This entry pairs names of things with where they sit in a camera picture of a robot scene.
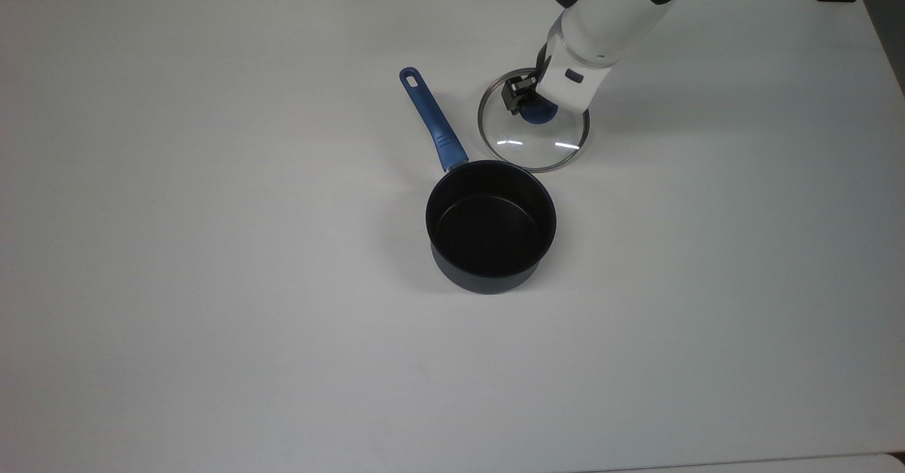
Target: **white table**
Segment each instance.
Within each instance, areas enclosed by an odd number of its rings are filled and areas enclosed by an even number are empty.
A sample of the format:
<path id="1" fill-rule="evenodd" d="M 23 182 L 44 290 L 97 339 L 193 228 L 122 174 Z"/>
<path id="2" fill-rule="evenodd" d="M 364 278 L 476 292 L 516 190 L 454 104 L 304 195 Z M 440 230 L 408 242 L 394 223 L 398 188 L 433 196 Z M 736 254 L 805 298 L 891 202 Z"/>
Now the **white table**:
<path id="1" fill-rule="evenodd" d="M 679 0 L 540 179 L 524 286 L 434 266 L 552 0 L 0 0 L 0 469 L 544 472 L 905 448 L 905 100 L 862 3 Z"/>
<path id="2" fill-rule="evenodd" d="M 905 473 L 892 456 L 863 455 L 821 459 L 770 460 L 710 466 L 663 467 L 657 473 Z"/>

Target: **saucepan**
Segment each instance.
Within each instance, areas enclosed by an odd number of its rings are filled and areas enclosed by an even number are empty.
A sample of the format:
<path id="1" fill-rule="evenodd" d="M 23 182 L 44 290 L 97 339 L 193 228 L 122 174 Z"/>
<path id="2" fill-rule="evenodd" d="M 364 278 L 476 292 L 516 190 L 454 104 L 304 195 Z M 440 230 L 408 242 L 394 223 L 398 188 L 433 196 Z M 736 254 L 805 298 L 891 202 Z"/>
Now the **saucepan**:
<path id="1" fill-rule="evenodd" d="M 399 79 L 446 171 L 427 199 L 427 235 L 437 267 L 458 286 L 484 295 L 525 282 L 553 243 L 553 199 L 518 166 L 500 160 L 469 163 L 421 74 L 404 68 Z"/>

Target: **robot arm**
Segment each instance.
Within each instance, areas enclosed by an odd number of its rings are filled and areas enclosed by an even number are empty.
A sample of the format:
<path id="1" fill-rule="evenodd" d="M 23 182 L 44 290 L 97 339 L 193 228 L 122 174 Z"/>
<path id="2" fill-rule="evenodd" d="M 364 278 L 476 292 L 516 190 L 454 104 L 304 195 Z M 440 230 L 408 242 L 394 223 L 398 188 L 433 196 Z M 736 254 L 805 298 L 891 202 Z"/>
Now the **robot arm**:
<path id="1" fill-rule="evenodd" d="M 536 109 L 543 99 L 570 111 L 584 112 L 610 68 L 672 5 L 672 0 L 556 2 L 565 11 L 550 29 L 537 70 L 503 87 L 507 108 L 514 115 L 522 112 L 529 121 L 523 109 Z"/>

